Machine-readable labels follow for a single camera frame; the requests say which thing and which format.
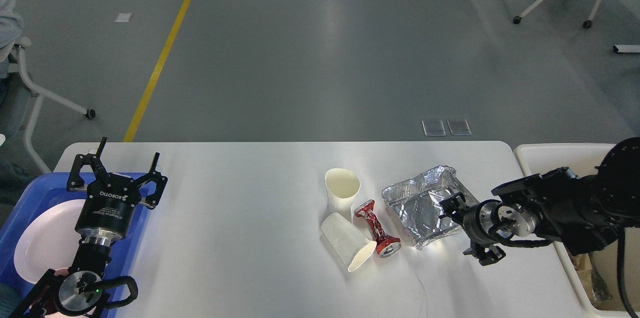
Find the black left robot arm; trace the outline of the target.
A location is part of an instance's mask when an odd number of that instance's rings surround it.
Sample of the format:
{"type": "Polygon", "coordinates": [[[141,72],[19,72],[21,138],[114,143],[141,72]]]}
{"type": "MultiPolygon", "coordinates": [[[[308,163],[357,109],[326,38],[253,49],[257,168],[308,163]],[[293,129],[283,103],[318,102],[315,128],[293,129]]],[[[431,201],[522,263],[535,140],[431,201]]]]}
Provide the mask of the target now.
{"type": "Polygon", "coordinates": [[[169,181],[158,169],[155,153],[149,171],[132,178],[108,172],[101,161],[107,138],[94,153],[75,156],[66,190],[86,193],[74,230],[78,249],[67,274],[48,269],[11,312],[12,318],[43,318],[48,302],[68,317],[98,318],[103,311],[125,307],[138,297],[137,282],[122,275],[105,279],[112,246],[125,239],[138,206],[155,209],[169,181]]]}

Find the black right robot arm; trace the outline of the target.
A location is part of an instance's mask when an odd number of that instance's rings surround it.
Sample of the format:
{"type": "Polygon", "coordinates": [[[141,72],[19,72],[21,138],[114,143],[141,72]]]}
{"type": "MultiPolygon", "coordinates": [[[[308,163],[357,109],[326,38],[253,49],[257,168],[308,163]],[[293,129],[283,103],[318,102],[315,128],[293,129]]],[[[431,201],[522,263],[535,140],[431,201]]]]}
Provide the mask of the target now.
{"type": "Polygon", "coordinates": [[[562,166],[496,186],[492,199],[473,206],[464,193],[455,193],[441,202],[440,217],[464,230],[470,239],[464,254],[482,266],[504,258],[504,247],[560,242],[579,255],[617,243],[617,290],[627,314],[637,318],[627,296],[625,265],[626,229],[640,222],[639,142],[631,137],[615,145],[593,175],[579,177],[562,166]]]}

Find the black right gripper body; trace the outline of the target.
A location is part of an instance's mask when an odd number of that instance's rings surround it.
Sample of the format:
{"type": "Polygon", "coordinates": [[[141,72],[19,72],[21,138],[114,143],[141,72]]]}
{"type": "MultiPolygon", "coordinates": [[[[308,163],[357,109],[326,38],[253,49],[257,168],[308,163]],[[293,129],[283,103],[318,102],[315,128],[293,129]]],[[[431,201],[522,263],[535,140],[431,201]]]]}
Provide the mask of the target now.
{"type": "Polygon", "coordinates": [[[499,204],[499,201],[480,202],[464,213],[462,227],[472,242],[484,247],[497,242],[490,236],[489,229],[495,225],[493,212],[499,204]]]}

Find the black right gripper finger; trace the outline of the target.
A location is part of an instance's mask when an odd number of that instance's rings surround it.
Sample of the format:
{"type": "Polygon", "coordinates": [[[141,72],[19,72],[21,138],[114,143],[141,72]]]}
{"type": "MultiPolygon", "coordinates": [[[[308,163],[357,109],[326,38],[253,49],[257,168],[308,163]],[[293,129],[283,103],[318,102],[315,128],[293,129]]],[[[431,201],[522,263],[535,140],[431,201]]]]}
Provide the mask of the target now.
{"type": "Polygon", "coordinates": [[[451,195],[449,198],[442,200],[439,204],[441,206],[442,213],[438,218],[441,220],[450,218],[453,222],[462,222],[465,214],[471,209],[466,202],[466,196],[462,192],[451,195]]]}
{"type": "Polygon", "coordinates": [[[480,243],[471,243],[470,248],[464,250],[462,254],[473,256],[481,266],[496,264],[506,256],[505,251],[497,245],[481,245],[480,243]]]}

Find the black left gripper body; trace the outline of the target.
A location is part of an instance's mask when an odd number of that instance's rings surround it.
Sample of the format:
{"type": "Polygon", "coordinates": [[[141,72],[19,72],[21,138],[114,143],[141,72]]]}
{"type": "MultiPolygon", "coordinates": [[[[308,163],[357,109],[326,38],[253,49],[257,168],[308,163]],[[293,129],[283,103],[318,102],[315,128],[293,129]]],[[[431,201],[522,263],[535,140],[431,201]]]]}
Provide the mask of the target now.
{"type": "Polygon", "coordinates": [[[83,238],[99,231],[110,233],[112,241],[126,238],[142,196],[137,188],[117,189],[116,184],[91,183],[87,186],[87,199],[74,227],[83,238]]]}

